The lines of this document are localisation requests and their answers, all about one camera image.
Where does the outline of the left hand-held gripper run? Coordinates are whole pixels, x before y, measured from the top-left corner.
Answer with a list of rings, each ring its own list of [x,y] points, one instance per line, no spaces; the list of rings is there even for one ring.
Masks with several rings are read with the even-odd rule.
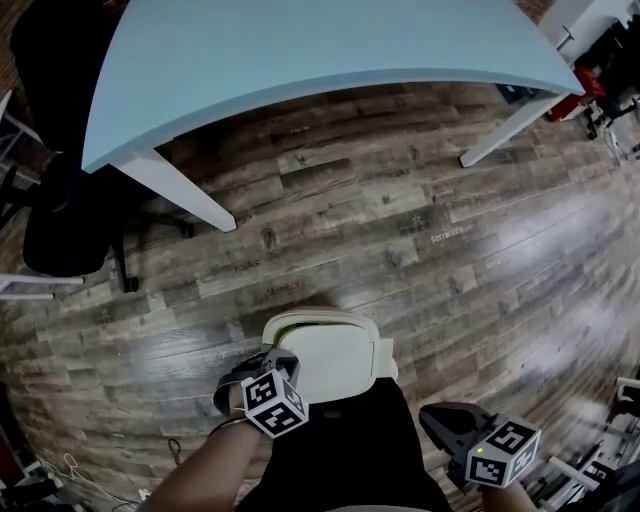
[[[278,438],[309,419],[309,405],[296,390],[299,371],[291,352],[250,357],[219,379],[213,405],[227,417],[238,410],[262,433]]]

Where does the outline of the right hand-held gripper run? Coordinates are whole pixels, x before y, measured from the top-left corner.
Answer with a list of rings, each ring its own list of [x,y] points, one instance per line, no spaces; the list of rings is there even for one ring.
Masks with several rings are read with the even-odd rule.
[[[447,477],[464,493],[479,486],[507,488],[533,462],[541,438],[536,426],[472,403],[425,405],[418,419],[435,446],[450,456]]]

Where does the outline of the white plastic container lid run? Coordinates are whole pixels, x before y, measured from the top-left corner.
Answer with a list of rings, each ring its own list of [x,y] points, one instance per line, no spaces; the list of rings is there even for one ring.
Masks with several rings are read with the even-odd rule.
[[[288,329],[275,347],[298,359],[296,391],[310,405],[351,398],[376,380],[378,329],[367,324],[306,324]]]

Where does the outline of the cream plastic trash bin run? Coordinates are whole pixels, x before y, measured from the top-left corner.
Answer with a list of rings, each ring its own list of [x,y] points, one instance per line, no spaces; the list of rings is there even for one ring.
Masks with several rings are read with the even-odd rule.
[[[262,342],[266,346],[275,347],[276,342],[288,329],[306,324],[349,323],[367,324],[378,329],[376,324],[363,316],[346,313],[335,308],[305,307],[295,308],[271,318],[265,325]],[[393,358],[394,340],[383,338],[379,333],[379,341],[374,352],[374,372],[379,378],[398,377],[398,367]]]

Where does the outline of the person's right forearm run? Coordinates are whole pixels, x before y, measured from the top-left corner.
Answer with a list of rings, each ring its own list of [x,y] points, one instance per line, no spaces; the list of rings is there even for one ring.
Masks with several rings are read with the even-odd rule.
[[[520,482],[504,489],[481,487],[480,491],[484,512],[537,512]]]

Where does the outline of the person's left forearm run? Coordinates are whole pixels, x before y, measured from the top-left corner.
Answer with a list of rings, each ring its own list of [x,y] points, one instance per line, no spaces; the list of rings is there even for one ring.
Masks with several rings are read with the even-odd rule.
[[[230,423],[176,467],[137,512],[231,512],[263,433]]]

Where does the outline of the black wristband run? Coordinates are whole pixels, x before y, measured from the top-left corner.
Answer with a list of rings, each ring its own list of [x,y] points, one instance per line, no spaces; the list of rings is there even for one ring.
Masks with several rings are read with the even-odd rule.
[[[234,426],[234,425],[238,425],[238,424],[243,424],[246,423],[248,421],[248,418],[245,416],[238,416],[238,417],[233,417],[233,418],[229,418],[225,421],[223,421],[222,423],[220,423],[219,425],[217,425],[216,427],[214,427],[211,432],[209,433],[209,437],[211,437],[212,435],[214,435],[215,433],[230,427],[230,426]]]

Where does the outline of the person's black trouser leg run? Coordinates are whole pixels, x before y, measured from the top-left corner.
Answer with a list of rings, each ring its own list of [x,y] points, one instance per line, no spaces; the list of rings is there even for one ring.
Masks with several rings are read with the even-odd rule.
[[[399,385],[381,378],[355,397],[315,404],[277,438],[258,485],[236,512],[330,512],[373,506],[452,512],[424,468]]]

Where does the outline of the black office chair with jacket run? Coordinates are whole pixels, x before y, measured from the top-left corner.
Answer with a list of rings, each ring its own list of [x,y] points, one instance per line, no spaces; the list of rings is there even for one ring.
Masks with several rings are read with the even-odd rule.
[[[10,168],[0,184],[0,229],[23,207],[26,266],[56,278],[99,271],[112,254],[123,292],[139,288],[127,274],[124,235],[133,225],[166,225],[185,238],[193,224],[142,209],[154,193],[107,165],[81,168],[93,94],[109,45],[103,0],[32,0],[10,39],[36,131],[54,155],[37,184],[19,189]]]

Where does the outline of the light blue table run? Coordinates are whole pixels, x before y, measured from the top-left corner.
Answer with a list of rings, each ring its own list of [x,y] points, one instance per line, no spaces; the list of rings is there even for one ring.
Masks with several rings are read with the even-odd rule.
[[[583,87],[512,0],[129,0],[93,95],[82,168],[111,165],[209,225],[234,217],[158,153],[245,111],[350,88],[469,82],[534,99],[469,167]]]

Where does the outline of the black mesh office chair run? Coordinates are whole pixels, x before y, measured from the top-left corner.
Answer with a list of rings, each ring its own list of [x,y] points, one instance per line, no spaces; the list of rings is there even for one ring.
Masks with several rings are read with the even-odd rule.
[[[631,94],[640,95],[640,14],[634,14],[626,25],[614,22],[575,61],[575,66],[599,70],[596,80],[604,90],[604,95],[595,103],[602,114],[593,119],[591,107],[584,111],[588,138],[594,140],[597,130],[606,121],[610,126],[616,119],[639,110],[634,104],[624,108],[623,102]]]

